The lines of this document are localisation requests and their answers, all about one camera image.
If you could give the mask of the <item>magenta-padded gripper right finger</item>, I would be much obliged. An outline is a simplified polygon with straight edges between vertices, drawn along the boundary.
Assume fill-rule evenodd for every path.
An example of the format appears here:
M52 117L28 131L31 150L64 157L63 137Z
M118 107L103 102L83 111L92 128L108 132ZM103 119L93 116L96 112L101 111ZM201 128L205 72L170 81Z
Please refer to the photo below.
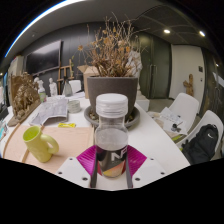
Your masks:
M127 147L126 178L129 188L140 188L157 181L167 172L153 157L146 157L132 146Z

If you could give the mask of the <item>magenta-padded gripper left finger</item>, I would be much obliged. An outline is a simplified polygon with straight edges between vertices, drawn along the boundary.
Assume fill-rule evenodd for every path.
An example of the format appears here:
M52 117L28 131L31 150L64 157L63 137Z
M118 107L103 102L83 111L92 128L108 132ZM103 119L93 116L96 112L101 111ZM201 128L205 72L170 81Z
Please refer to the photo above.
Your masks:
M95 188L98 162L96 147L91 146L77 157L68 157L56 175L84 188Z

